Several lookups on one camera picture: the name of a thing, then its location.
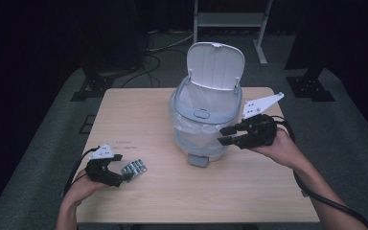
cable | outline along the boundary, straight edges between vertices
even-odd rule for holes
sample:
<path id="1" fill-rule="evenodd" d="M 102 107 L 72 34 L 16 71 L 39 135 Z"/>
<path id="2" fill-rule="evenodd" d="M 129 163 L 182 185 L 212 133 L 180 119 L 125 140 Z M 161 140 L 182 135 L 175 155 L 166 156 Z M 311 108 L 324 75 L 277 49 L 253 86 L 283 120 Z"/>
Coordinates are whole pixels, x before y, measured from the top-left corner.
<path id="1" fill-rule="evenodd" d="M 184 52 L 182 52 L 182 51 L 180 51 L 180 50 L 160 50 L 160 51 L 154 51 L 154 52 L 151 52 L 153 55 L 155 55 L 155 54 L 159 54 L 159 53 L 162 53 L 162 52 L 168 52 L 168 51 L 173 51 L 173 52 L 178 52 L 178 53 L 180 53 L 180 54 L 182 54 L 183 56 L 187 56 L 187 54 L 186 53 L 184 53 Z"/>
<path id="2" fill-rule="evenodd" d="M 178 44 L 183 43 L 184 41 L 186 41 L 186 40 L 190 39 L 190 38 L 191 38 L 191 37 L 193 37 L 193 36 L 194 36 L 194 34 L 191 34 L 191 35 L 189 35 L 189 36 L 187 36 L 187 37 L 185 37 L 185 38 L 183 38 L 183 39 L 181 39 L 181 40 L 178 40 L 178 41 L 176 41 L 176 42 L 174 42 L 174 43 L 172 43 L 172 44 L 170 44 L 170 45 L 163 46 L 163 47 L 156 48 L 156 49 L 149 49 L 149 52 L 156 52 L 156 51 L 161 51 L 161 50 L 164 50 L 164 49 L 170 48 L 170 47 L 172 47 L 172 46 L 175 46 L 175 45 L 178 45 Z"/>
<path id="3" fill-rule="evenodd" d="M 71 188 L 71 186 L 73 186 L 73 184 L 74 184 L 74 183 L 76 183 L 79 179 L 83 178 L 84 176 L 86 176 L 86 173 L 85 173 L 84 175 L 82 175 L 82 176 L 78 177 L 77 179 L 75 179 L 75 180 L 73 181 L 73 183 L 71 183 L 70 188 Z"/>
<path id="4" fill-rule="evenodd" d="M 289 134 L 289 137 L 291 138 L 291 140 L 295 143 L 295 136 L 294 136 L 294 132 L 292 131 L 291 129 L 291 126 L 289 125 L 289 123 L 286 121 L 286 119 L 284 119 L 283 117 L 279 117 L 279 116 L 272 116 L 272 117 L 277 117 L 277 118 L 281 118 L 283 119 L 282 122 L 277 122 L 278 124 L 280 125 L 283 125 L 287 131 L 288 131 L 288 134 Z M 293 171 L 293 174 L 294 174 L 294 178 L 295 178 L 295 181 L 297 182 L 297 185 L 300 187 L 300 189 L 306 193 L 308 196 L 324 203 L 324 204 L 327 204 L 328 206 L 331 206 L 345 214 L 348 214 L 350 215 L 351 217 L 359 220 L 360 222 L 362 222 L 367 228 L 368 228 L 368 220 L 363 216 L 361 215 L 360 213 L 358 213 L 357 211 L 351 209 L 351 208 L 348 208 L 347 206 L 344 206 L 342 204 L 339 204 L 335 201 L 332 201 L 330 199 L 327 199 L 325 197 L 323 197 L 322 195 L 319 195 L 319 194 L 316 194 L 315 192 L 311 191 L 304 183 L 303 181 L 301 180 L 301 178 L 297 175 L 297 173 L 295 171 Z"/>
<path id="5" fill-rule="evenodd" d="M 222 7 L 223 3 L 225 2 L 225 0 L 222 0 L 217 8 L 217 12 L 220 11 L 220 8 Z"/>
<path id="6" fill-rule="evenodd" d="M 151 55 L 149 55 L 149 57 L 151 57 L 151 58 L 155 58 L 155 59 L 157 60 L 157 64 L 156 64 L 156 66 L 155 66 L 155 67 L 153 67 L 152 69 L 148 70 L 148 71 L 147 71 L 147 70 L 145 70 L 145 68 L 143 67 L 143 71 L 144 71 L 144 73 L 141 73 L 141 74 L 138 74 L 138 75 L 135 75 L 135 76 L 131 77 L 129 80 L 125 81 L 125 82 L 122 84 L 121 88 L 124 88 L 124 87 L 129 83 L 129 82 L 131 82 L 132 80 L 134 80 L 134 79 L 136 79 L 136 78 L 138 78 L 138 77 L 141 77 L 141 76 L 143 76 L 143 75 L 148 75 L 148 76 L 149 76 L 151 87 L 153 87 L 151 79 L 155 79 L 155 80 L 157 80 L 157 81 L 158 81 L 158 86 L 160 86 L 160 80 L 159 80 L 159 79 L 157 79 L 157 78 L 155 78 L 155 77 L 153 77 L 153 76 L 150 74 L 150 72 L 152 72 L 152 71 L 156 70 L 156 69 L 160 66 L 160 59 L 159 59 L 158 57 L 156 57 L 156 56 L 151 56 Z"/>
<path id="7" fill-rule="evenodd" d="M 91 151 L 96 151 L 97 149 L 99 149 L 100 147 L 97 147 L 95 149 L 90 149 L 88 151 L 86 151 L 81 157 L 80 157 L 80 160 L 78 160 L 76 162 L 76 164 L 74 165 L 74 168 L 73 170 L 70 172 L 70 175 L 68 176 L 68 179 L 67 179 L 67 182 L 65 183 L 65 186 L 64 186 L 64 190 L 62 191 L 62 195 L 65 196 L 65 194 L 67 194 L 68 190 L 71 188 L 71 185 L 73 184 L 73 178 L 74 178 L 74 175 L 76 174 L 77 170 L 79 169 L 80 167 L 80 164 L 81 164 L 81 161 L 82 159 Z"/>

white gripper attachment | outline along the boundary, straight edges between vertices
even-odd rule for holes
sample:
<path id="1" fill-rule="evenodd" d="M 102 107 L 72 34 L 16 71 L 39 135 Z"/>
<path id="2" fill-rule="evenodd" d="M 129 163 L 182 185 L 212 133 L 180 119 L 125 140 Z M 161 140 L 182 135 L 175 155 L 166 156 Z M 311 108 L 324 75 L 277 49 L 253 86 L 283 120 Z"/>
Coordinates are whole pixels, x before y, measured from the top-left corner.
<path id="1" fill-rule="evenodd" d="M 247 119 L 258 114 L 263 113 L 265 110 L 270 108 L 272 105 L 279 102 L 282 98 L 284 98 L 284 94 L 282 92 L 268 96 L 265 98 L 260 98 L 253 101 L 246 101 L 243 108 L 242 118 Z"/>
<path id="2" fill-rule="evenodd" d="M 94 153 L 92 153 L 89 156 L 89 159 L 90 160 L 105 159 L 105 158 L 113 158 L 113 156 L 114 156 L 114 153 L 113 153 L 112 148 L 110 147 L 110 145 L 104 144 L 99 149 L 94 151 Z"/>

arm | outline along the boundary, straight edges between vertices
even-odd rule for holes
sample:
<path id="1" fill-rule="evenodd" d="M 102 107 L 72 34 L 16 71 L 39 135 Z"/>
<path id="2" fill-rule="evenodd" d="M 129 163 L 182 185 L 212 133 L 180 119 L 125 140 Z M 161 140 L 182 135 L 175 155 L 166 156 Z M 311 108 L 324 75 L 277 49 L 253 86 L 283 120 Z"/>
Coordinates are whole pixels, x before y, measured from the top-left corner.
<path id="1" fill-rule="evenodd" d="M 277 137 L 271 146 L 258 147 L 252 150 L 293 169 L 311 191 L 345 205 L 343 200 L 328 185 L 305 155 L 294 145 L 283 129 L 278 129 Z M 357 219 L 316 199 L 311 198 L 310 200 L 324 229 L 367 229 Z"/>
<path id="2" fill-rule="evenodd" d="M 61 202 L 58 212 L 56 230 L 77 229 L 77 207 L 95 191 L 107 185 L 92 181 L 85 170 L 78 173 L 76 180 Z"/>

shelf leg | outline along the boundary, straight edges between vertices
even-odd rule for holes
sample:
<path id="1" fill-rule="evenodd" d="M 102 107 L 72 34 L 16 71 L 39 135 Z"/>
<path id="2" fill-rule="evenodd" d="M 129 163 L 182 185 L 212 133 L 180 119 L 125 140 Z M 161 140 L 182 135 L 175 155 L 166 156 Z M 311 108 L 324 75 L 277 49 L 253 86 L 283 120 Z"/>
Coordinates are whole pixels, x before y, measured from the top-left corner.
<path id="1" fill-rule="evenodd" d="M 267 6 L 264 11 L 264 18 L 262 21 L 262 26 L 259 31 L 259 37 L 257 40 L 256 39 L 253 40 L 253 44 L 255 45 L 256 53 L 258 53 L 259 62 L 262 66 L 268 65 L 267 60 L 265 59 L 265 53 L 263 52 L 263 49 L 262 49 L 262 40 L 263 40 L 263 36 L 265 35 L 265 26 L 267 25 L 267 20 L 270 14 L 272 3 L 273 3 L 273 0 L 268 0 Z"/>
<path id="2" fill-rule="evenodd" d="M 196 43 L 198 37 L 198 0 L 194 1 L 194 31 L 193 31 L 193 39 L 194 43 Z"/>

transparent plastic bag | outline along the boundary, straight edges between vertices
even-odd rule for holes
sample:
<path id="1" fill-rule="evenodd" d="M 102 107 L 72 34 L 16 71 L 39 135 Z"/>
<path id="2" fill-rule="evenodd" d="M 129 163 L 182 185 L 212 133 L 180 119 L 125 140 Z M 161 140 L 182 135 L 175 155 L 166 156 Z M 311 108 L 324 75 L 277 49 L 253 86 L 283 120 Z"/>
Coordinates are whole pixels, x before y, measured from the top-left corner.
<path id="1" fill-rule="evenodd" d="M 216 125 L 197 122 L 178 113 L 174 105 L 176 93 L 177 90 L 174 90 L 169 105 L 176 144 L 187 154 L 207 156 L 211 161 L 218 160 L 227 149 L 217 140 L 221 137 L 219 130 L 238 121 L 240 110 L 237 104 L 238 95 L 233 90 L 209 89 L 188 80 L 181 94 L 177 95 L 181 103 L 214 112 L 237 110 L 236 116 L 231 121 Z"/>

